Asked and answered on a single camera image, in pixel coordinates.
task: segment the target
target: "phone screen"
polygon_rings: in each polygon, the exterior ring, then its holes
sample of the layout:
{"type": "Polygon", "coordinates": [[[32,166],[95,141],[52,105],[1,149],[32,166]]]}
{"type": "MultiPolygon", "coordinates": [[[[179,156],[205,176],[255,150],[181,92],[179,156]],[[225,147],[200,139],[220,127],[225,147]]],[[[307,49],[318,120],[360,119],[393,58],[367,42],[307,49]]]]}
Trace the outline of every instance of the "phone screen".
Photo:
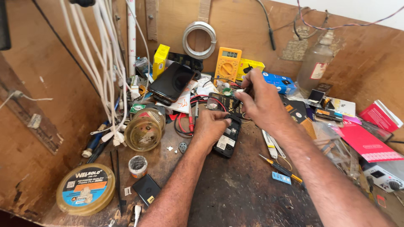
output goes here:
{"type": "Polygon", "coordinates": [[[172,101],[176,101],[185,87],[194,77],[195,72],[177,62],[173,62],[149,86],[153,93],[160,94],[172,101]]]}

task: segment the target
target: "plastic container lid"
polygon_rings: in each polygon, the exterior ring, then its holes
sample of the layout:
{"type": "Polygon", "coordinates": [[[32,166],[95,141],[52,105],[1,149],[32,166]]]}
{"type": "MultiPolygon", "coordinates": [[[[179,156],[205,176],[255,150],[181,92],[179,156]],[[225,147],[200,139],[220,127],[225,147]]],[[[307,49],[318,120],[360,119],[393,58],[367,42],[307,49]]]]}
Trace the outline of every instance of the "plastic container lid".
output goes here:
{"type": "Polygon", "coordinates": [[[159,110],[154,109],[154,108],[145,108],[139,110],[134,116],[133,119],[136,119],[138,117],[148,117],[153,120],[155,120],[161,130],[164,130],[164,127],[166,126],[166,115],[165,113],[161,113],[159,110]]]}
{"type": "Polygon", "coordinates": [[[85,164],[69,172],[56,190],[58,207],[70,215],[95,214],[114,197],[115,175],[101,164],[85,164]]]}
{"type": "Polygon", "coordinates": [[[125,142],[135,151],[149,151],[161,140],[162,131],[159,124],[150,117],[133,119],[125,130],[125,142]]]}

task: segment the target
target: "digital multimeter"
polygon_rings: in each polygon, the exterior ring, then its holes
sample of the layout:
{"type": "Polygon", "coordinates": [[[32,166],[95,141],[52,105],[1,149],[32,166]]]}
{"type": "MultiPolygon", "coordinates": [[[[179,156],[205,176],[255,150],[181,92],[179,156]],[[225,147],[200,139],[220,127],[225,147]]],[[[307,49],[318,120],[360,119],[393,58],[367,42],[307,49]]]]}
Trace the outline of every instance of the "digital multimeter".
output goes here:
{"type": "Polygon", "coordinates": [[[224,78],[236,81],[238,65],[240,64],[241,50],[221,47],[217,57],[215,78],[224,78]]]}

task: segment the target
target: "right hand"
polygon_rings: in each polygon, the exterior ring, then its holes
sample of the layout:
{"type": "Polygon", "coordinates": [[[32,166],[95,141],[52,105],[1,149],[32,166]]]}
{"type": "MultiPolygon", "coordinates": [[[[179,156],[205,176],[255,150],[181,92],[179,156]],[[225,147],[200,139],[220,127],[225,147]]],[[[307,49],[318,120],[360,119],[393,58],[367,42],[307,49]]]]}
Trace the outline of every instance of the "right hand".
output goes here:
{"type": "Polygon", "coordinates": [[[275,136],[282,134],[283,129],[296,127],[283,105],[276,87],[268,84],[258,69],[250,70],[241,84],[246,88],[253,84],[254,99],[247,93],[235,92],[236,98],[242,101],[242,112],[246,118],[251,118],[261,129],[275,136]]]}

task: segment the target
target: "blue box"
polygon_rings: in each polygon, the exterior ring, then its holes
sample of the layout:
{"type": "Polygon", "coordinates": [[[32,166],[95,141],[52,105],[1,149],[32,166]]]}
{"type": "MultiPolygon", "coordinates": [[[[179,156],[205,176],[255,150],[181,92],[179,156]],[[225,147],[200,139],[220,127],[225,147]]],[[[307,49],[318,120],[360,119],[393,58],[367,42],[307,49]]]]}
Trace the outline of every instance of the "blue box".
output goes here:
{"type": "Polygon", "coordinates": [[[293,94],[297,89],[295,83],[293,83],[293,80],[290,79],[289,77],[279,76],[267,73],[265,71],[262,72],[262,75],[264,76],[264,79],[268,84],[275,85],[276,89],[278,90],[278,93],[286,95],[289,93],[293,94]]]}

